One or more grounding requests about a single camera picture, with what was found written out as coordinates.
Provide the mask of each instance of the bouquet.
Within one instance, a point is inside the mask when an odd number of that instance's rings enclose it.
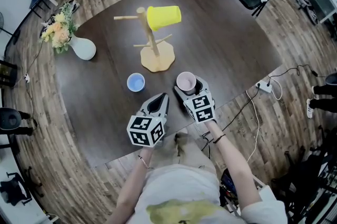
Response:
[[[73,22],[71,16],[72,8],[69,3],[65,3],[59,14],[53,15],[47,23],[43,23],[44,28],[40,39],[51,42],[57,53],[68,51],[70,40],[79,27]]]

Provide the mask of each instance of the dark wooden table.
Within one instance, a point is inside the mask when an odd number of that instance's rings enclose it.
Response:
[[[136,15],[140,6],[177,5],[182,22],[155,32],[172,33],[175,62],[165,72],[151,73],[141,65],[146,37],[138,20],[114,21]],[[192,123],[179,108],[172,87],[182,71],[209,83],[216,107],[221,107],[281,65],[265,32],[238,0],[121,0],[84,23],[76,36],[92,40],[97,53],[90,61],[73,51],[56,56],[57,80],[77,143],[91,167],[139,149],[126,132],[130,116],[155,94],[170,96],[166,126],[172,134]],[[133,93],[127,77],[142,73],[146,89]]]

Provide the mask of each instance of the power strip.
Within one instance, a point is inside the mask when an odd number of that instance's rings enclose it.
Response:
[[[267,93],[271,93],[272,92],[272,85],[270,84],[268,86],[268,84],[265,81],[259,81],[258,83],[256,83],[256,87],[258,87],[258,84],[260,84],[260,89],[263,90],[264,92]]]

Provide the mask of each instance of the wooden floor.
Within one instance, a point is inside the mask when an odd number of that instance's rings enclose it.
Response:
[[[81,7],[74,18],[82,24],[119,0],[77,1]],[[39,13],[45,18],[50,16],[50,12],[39,10]],[[31,15],[23,24],[17,45],[7,51],[10,62],[20,65],[21,58],[22,73],[27,71],[39,50],[37,40],[41,21]],[[310,63],[319,74],[326,75],[337,66],[337,50],[326,29],[321,25],[312,26],[306,15],[297,10],[293,0],[270,0],[257,22],[283,60],[283,65],[274,74],[298,64]],[[51,46],[44,44],[29,71],[31,83],[28,88],[33,96],[34,116],[39,127],[32,137],[18,137],[19,161],[23,168],[31,165],[35,177],[42,182],[45,197],[40,202],[48,212],[61,216],[68,223],[102,223],[114,210],[121,186],[136,160],[135,154],[94,169],[88,167],[76,146],[76,136],[56,84],[53,53]],[[315,146],[320,137],[317,127],[320,124],[327,126],[336,120],[333,114],[321,111],[316,111],[311,120],[305,115],[305,100],[311,97],[310,86],[322,85],[323,79],[313,77],[305,69],[301,70],[300,76],[293,71],[278,80],[283,87],[282,100],[276,101],[271,94],[264,92],[254,99],[261,131],[256,152],[249,164],[253,173],[266,183],[286,172],[285,150],[295,157],[301,145],[307,149]],[[279,95],[277,85],[273,86]],[[255,88],[249,89],[249,94],[255,94]],[[247,96],[242,94],[218,109],[218,123],[225,126],[246,101]],[[24,82],[14,89],[5,89],[4,102],[8,107],[33,111]],[[205,144],[200,138],[205,131],[203,128],[192,125],[188,130],[200,146]],[[254,150],[256,131],[257,122],[250,104],[225,133],[248,158]],[[211,159],[220,175],[225,165],[213,145]]]

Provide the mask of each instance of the wrist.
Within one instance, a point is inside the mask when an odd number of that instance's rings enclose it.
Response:
[[[215,120],[209,120],[207,122],[205,122],[206,127],[210,130],[210,128],[214,127],[217,125]]]
[[[150,159],[153,153],[154,147],[143,147],[139,155],[144,159]]]

